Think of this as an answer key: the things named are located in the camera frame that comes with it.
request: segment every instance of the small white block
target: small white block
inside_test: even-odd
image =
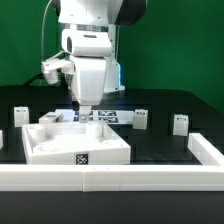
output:
[[[48,112],[43,117],[39,118],[39,123],[40,124],[56,123],[61,122],[62,119],[63,119],[62,113]]]
[[[23,124],[29,124],[28,107],[14,107],[14,125],[22,127]]]
[[[188,135],[189,119],[187,115],[175,114],[173,124],[173,135]]]
[[[2,131],[0,131],[0,149],[2,149],[3,147],[3,135],[2,135]]]
[[[137,109],[133,117],[133,129],[146,130],[148,120],[148,110]]]

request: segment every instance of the black and white sticker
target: black and white sticker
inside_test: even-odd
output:
[[[98,111],[98,116],[102,116],[102,117],[116,117],[117,116],[117,113],[116,111],[109,111],[109,110],[106,110],[106,111]]]
[[[76,165],[88,165],[89,154],[77,154],[76,155]]]
[[[99,120],[104,121],[105,123],[108,123],[108,124],[118,123],[117,117],[99,117]]]

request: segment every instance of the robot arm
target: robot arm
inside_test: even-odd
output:
[[[147,0],[53,0],[53,6],[64,25],[61,44],[65,59],[42,62],[48,83],[57,82],[58,68],[80,104],[83,121],[92,105],[99,105],[104,92],[108,60],[113,48],[108,36],[112,25],[130,26],[146,10]]]

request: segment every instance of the green wall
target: green wall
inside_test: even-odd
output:
[[[40,72],[41,24],[48,0],[0,1],[0,85],[21,85]],[[58,51],[50,9],[46,56]],[[193,92],[224,113],[224,1],[148,0],[139,23],[121,28],[123,84]]]
[[[224,113],[224,1],[149,0],[121,30],[120,63],[128,87],[187,90]]]
[[[0,85],[20,85],[40,73],[41,25],[47,0],[0,1]],[[46,55],[56,53],[56,15],[46,24]]]

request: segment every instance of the white container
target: white container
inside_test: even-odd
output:
[[[103,122],[22,127],[28,164],[130,164],[130,146]]]

